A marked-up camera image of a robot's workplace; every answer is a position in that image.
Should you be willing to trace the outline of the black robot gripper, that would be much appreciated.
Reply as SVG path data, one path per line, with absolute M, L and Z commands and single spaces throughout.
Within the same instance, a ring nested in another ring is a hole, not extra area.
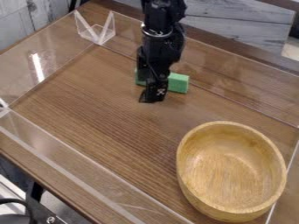
M 167 33 L 150 30 L 142 26 L 143 42 L 136 52 L 136 82 L 146 88 L 139 97 L 143 103 L 162 102 L 168 91 L 168 79 L 158 79 L 155 71 L 171 71 L 183 54 L 186 32 L 180 24 L 175 24 Z

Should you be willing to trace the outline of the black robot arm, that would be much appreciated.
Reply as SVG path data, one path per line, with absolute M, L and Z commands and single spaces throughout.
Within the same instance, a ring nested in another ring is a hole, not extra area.
M 171 66 L 183 54 L 186 32 L 184 0 L 142 0 L 143 42 L 136 51 L 136 78 L 144 83 L 139 101 L 162 102 L 168 91 Z

